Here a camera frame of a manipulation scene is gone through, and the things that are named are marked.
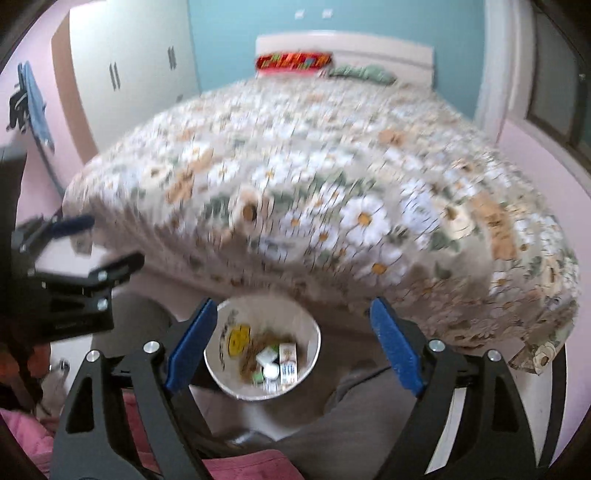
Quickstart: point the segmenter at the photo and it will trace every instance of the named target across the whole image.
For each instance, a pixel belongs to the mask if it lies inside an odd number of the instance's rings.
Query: bowl
[[[266,330],[290,335],[298,346],[297,381],[276,392],[248,384],[240,375],[240,348],[248,347],[253,336]],[[232,353],[230,355],[230,337]],[[239,400],[257,401],[279,397],[298,386],[312,371],[320,353],[320,329],[312,316],[293,300],[277,295],[232,297],[217,308],[217,326],[205,349],[205,364],[219,387]]]

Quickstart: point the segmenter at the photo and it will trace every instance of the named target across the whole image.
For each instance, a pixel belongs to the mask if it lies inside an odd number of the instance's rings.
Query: white headboard
[[[405,82],[433,85],[433,48],[391,37],[332,30],[260,35],[256,55],[276,51],[320,50],[337,65],[381,65]]]

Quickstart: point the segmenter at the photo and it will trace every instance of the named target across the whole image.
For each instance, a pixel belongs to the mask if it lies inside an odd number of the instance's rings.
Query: blue towel
[[[39,90],[39,87],[37,86],[29,62],[25,62],[22,67],[22,78],[27,90],[27,102],[33,135],[35,135],[41,143],[49,147],[52,152],[55,152],[55,146],[53,138],[51,137],[51,132],[49,131],[49,125],[47,125],[47,121],[45,120],[45,103],[43,102],[43,96],[41,95],[41,90]]]

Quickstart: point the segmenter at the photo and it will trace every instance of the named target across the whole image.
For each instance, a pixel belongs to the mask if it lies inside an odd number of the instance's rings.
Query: small box
[[[278,357],[278,353],[272,346],[268,346],[256,356],[256,361],[261,367],[265,367],[267,364],[271,364]]]
[[[279,368],[281,385],[292,385],[297,382],[297,350],[295,343],[279,345]]]

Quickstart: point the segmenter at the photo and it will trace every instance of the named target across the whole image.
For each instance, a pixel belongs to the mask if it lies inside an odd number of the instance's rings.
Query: smiley face sticker
[[[251,327],[241,323],[232,328],[228,337],[228,355],[241,355],[244,349],[251,343]]]

